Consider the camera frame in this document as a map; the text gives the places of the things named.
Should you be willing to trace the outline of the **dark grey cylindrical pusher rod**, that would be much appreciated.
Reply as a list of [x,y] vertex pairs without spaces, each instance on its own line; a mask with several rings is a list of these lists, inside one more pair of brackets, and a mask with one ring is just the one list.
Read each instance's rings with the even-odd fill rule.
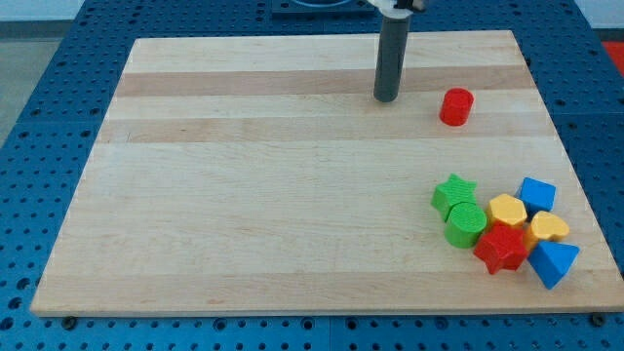
[[380,102],[392,102],[399,94],[408,34],[408,18],[382,18],[373,87]]

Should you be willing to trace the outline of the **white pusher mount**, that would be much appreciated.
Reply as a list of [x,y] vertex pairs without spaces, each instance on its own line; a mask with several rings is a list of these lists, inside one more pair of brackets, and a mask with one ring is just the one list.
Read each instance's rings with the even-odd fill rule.
[[425,0],[367,0],[367,2],[390,19],[406,19],[414,13],[425,11]]

